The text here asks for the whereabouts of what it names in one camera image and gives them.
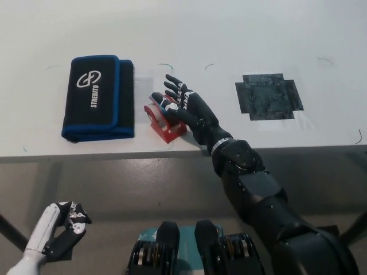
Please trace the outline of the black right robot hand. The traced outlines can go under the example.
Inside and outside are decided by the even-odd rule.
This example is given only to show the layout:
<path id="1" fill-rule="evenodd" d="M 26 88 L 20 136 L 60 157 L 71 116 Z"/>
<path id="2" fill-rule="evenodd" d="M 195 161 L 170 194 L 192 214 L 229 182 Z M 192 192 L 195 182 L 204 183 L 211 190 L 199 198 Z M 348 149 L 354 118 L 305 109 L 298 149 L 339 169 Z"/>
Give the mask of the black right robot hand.
<path id="1" fill-rule="evenodd" d="M 154 92 L 152 97 L 166 119 L 186 124 L 195 141 L 206 146 L 209 154 L 233 141 L 232 135 L 220 127 L 216 115 L 197 92 L 169 74 L 163 84 L 165 93 Z"/>

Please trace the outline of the white and black left hand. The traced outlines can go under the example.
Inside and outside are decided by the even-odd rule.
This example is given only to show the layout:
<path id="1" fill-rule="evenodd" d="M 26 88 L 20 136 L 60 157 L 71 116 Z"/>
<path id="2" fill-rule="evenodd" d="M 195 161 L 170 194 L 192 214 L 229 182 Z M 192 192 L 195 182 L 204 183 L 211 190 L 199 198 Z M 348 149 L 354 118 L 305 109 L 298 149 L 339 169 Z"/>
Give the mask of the white and black left hand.
<path id="1" fill-rule="evenodd" d="M 92 221 L 80 203 L 51 203 L 38 220 L 25 253 L 35 252 L 47 261 L 70 260 L 74 246 L 84 237 Z"/>

